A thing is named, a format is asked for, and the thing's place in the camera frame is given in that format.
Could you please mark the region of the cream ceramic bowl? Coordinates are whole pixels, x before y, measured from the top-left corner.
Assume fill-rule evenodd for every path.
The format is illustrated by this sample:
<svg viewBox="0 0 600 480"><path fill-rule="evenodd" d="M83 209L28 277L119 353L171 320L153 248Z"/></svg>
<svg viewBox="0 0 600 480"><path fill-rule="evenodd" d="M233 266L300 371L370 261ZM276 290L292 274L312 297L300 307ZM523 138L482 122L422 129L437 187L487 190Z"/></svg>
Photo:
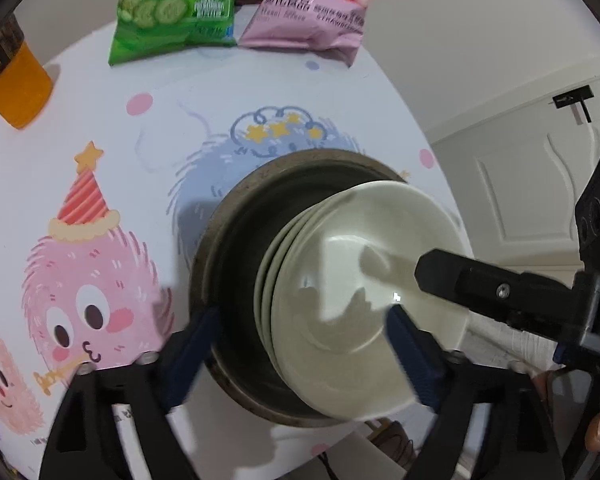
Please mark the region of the cream ceramic bowl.
<svg viewBox="0 0 600 480"><path fill-rule="evenodd" d="M366 420L414 402L386 336L395 304L443 348L458 348L469 312L415 280L417 260L431 249L471 253L448 211L406 183L360 184L308 213L268 309L277 369L305 404L331 418Z"/></svg>

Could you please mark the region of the large steel bowl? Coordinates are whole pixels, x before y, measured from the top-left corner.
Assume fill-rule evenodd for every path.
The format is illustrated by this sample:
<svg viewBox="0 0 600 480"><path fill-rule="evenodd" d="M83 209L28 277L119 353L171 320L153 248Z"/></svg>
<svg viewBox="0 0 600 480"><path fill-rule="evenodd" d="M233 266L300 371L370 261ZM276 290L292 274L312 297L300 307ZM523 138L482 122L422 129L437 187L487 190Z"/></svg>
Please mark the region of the large steel bowl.
<svg viewBox="0 0 600 480"><path fill-rule="evenodd" d="M218 312L206 365L238 405L268 422L298 428L337 425L305 404L278 376L253 317L253 293L268 245L306 208L366 182L399 180L366 155L319 148L266 162L227 193L213 211L190 271L189 313Z"/></svg>

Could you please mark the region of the green ceramic bowl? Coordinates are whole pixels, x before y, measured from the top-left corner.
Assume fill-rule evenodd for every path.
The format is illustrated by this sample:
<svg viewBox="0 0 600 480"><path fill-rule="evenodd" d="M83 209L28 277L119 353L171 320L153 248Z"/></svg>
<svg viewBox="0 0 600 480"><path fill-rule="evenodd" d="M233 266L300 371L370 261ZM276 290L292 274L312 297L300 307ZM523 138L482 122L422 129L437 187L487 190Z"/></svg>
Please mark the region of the green ceramic bowl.
<svg viewBox="0 0 600 480"><path fill-rule="evenodd" d="M268 357L271 362L274 362L274 352L271 349L271 345L265 341L265 333L262 327L262 292L263 286L266 279L266 274L268 274L268 268L270 267L271 260L274 258L275 253L277 252L277 247L282 244L283 239L286 237L288 232L294 227L294 225L300 221L306 214L308 214L314 206L309 207L305 211L300 212L294 218L289 220L286 226L281 229L276 237L273 238L272 242L268 245L268 249L266 250L256 277L256 281L254 282L254 291L253 291L253 317L254 322L256 323L256 329L262 342L263 348L265 348Z"/></svg>
<svg viewBox="0 0 600 480"><path fill-rule="evenodd" d="M274 255L274 258L271 260L270 267L268 268L268 274L266 274L266 279L263 286L262 292L262 327L265 333L265 341L271 345L271 349L274 352L274 362L272 363L272 367L276 371L277 375L281 380L284 380L283 374L280 371L280 368L277 364L275 351L272 343L272 328L271 328L271 308L272 308L272 299L273 292L275 288L275 282L277 280L277 275L282 263L287 255L287 252L294 242L294 239L298 236L300 230L303 226L308 222L312 216L315 214L315 209L320 210L325 206L326 203L329 202L329 198L326 200L322 200L321 203L314 205L314 209L312 209L308 214L306 214L300 221L298 221L294 227L288 232L286 237L283 239L282 244L277 247L277 252Z"/></svg>

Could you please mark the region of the white door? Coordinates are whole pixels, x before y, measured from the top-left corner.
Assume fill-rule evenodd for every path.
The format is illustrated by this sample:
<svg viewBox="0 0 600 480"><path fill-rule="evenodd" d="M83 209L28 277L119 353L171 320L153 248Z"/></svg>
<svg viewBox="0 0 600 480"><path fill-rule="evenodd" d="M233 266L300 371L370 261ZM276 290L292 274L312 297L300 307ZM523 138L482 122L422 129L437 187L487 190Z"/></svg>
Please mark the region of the white door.
<svg viewBox="0 0 600 480"><path fill-rule="evenodd" d="M579 266L574 207L600 158L600 75L558 84L432 148L477 258Z"/></svg>

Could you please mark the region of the orange drink bottle back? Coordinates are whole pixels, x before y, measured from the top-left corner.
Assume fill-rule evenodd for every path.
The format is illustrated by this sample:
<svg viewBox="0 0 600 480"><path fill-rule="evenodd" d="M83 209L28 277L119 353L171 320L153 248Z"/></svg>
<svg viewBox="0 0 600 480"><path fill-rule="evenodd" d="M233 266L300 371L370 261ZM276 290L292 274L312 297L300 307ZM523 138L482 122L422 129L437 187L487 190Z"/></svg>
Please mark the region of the orange drink bottle back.
<svg viewBox="0 0 600 480"><path fill-rule="evenodd" d="M41 113L53 85L10 14L0 29L0 115L12 127L23 129Z"/></svg>

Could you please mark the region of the pink snack bag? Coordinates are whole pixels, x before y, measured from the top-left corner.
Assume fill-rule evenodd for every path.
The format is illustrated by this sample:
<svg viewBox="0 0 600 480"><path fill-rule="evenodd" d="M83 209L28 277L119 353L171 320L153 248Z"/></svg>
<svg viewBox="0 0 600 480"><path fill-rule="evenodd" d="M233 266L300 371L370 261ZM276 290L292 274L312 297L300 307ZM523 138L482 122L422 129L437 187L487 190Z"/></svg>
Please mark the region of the pink snack bag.
<svg viewBox="0 0 600 480"><path fill-rule="evenodd" d="M238 44L326 53L352 65L369 5L370 0L262 0Z"/></svg>

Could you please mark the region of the green Lays chips bag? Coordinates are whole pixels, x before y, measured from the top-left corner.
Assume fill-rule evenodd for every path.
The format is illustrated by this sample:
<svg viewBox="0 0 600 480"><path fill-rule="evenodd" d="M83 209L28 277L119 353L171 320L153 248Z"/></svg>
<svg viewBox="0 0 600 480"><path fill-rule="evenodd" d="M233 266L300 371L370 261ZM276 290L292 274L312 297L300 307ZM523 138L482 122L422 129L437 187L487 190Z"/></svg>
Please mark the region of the green Lays chips bag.
<svg viewBox="0 0 600 480"><path fill-rule="evenodd" d="M111 66L197 46L234 47L235 0L119 0Z"/></svg>

